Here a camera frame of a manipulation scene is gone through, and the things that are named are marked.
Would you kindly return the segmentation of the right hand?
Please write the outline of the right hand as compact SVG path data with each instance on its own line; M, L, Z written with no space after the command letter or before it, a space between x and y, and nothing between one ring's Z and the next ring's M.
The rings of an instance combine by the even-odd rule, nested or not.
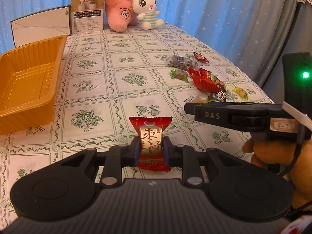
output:
M265 164L290 165L293 161L295 143L283 141L253 142L249 139L242 147L245 153L254 153L251 163L264 167ZM293 207L295 209L311 201L312 192L312 148L311 140L302 145L300 156L290 170L289 176L294 184Z

